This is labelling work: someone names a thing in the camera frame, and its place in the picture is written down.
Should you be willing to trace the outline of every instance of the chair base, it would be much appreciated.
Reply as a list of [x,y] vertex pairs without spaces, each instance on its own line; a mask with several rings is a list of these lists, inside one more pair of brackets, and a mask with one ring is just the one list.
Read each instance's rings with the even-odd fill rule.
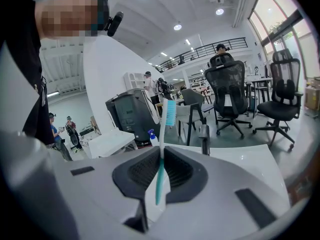
[[280,126],[279,125],[280,121],[279,120],[274,120],[273,123],[272,122],[266,122],[266,126],[265,127],[259,127],[259,128],[255,128],[252,133],[256,134],[257,131],[274,131],[273,137],[271,142],[269,143],[269,147],[272,146],[272,144],[274,143],[275,137],[277,133],[280,133],[281,135],[283,135],[284,137],[286,137],[289,141],[292,142],[292,144],[290,145],[290,150],[292,150],[294,148],[294,144],[295,141],[287,134],[288,130],[290,130],[289,125],[287,124],[287,122],[285,121],[285,124],[287,126]]
[[217,120],[219,122],[225,122],[224,125],[222,125],[220,128],[218,128],[216,130],[216,135],[220,135],[220,131],[228,126],[234,126],[239,133],[241,133],[241,138],[243,138],[245,135],[244,133],[241,131],[240,127],[238,124],[248,124],[249,125],[249,128],[252,127],[252,124],[250,122],[247,122],[247,121],[242,121],[242,120],[236,120],[234,118],[231,118],[231,119],[220,119],[220,120]]

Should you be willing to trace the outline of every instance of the white ceiling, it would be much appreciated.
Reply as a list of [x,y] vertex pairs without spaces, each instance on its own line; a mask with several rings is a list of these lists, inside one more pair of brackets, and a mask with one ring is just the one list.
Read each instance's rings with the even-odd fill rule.
[[[255,0],[246,0],[246,14]],[[169,57],[187,52],[190,46],[200,47],[198,33],[221,26],[231,26],[236,17],[239,0],[109,0],[111,13],[124,13],[114,38],[153,65],[161,64]],[[224,8],[223,15],[216,15]],[[180,23],[182,29],[175,31]],[[83,73],[83,42],[80,39],[41,41],[40,59],[43,74],[48,82],[48,93],[61,94],[85,90]],[[167,57],[160,55],[166,52]]]

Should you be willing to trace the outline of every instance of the white chair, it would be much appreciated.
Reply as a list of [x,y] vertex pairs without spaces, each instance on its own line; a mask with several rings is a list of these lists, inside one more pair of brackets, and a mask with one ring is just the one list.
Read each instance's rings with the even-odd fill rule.
[[191,137],[191,127],[196,131],[196,121],[201,121],[203,125],[207,123],[206,117],[209,115],[209,112],[202,112],[198,103],[192,105],[181,104],[184,101],[179,102],[179,105],[176,106],[176,120],[178,121],[178,135],[181,135],[181,123],[188,124],[188,135],[186,145],[190,145]]

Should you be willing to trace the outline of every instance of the ceiling light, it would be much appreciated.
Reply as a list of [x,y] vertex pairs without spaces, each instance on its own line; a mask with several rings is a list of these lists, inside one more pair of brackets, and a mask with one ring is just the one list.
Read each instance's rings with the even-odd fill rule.
[[218,9],[218,10],[215,11],[216,15],[221,15],[223,13],[224,13],[224,9]]
[[174,30],[180,30],[182,28],[181,24],[177,24],[173,27]]
[[49,93],[49,94],[47,95],[47,97],[49,98],[49,97],[51,97],[51,96],[58,95],[58,94],[60,94],[60,92],[55,91],[55,92]]

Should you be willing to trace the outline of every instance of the black mesh office chair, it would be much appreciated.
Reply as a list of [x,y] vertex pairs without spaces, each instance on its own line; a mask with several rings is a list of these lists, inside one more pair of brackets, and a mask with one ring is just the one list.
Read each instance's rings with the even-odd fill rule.
[[[272,101],[259,104],[257,109],[274,121],[273,123],[268,121],[266,127],[256,128],[253,133],[255,134],[257,130],[274,131],[269,146],[273,144],[276,134],[280,133],[292,142],[291,150],[295,141],[287,134],[290,130],[287,121],[298,119],[300,115],[301,97],[303,96],[302,92],[298,92],[300,61],[292,58],[288,49],[276,51],[272,60],[273,63],[270,65],[273,78]],[[284,121],[286,126],[279,126],[280,121]]]
[[[228,53],[214,56],[210,63],[212,68],[204,72],[205,78],[211,85],[215,100],[214,109],[223,117],[219,122],[225,122],[223,126],[217,129],[216,134],[228,126],[234,126],[244,137],[238,124],[252,124],[247,121],[236,120],[240,114],[248,110],[248,101],[245,95],[245,65],[242,61],[224,60]],[[225,106],[226,95],[230,96],[231,106]]]

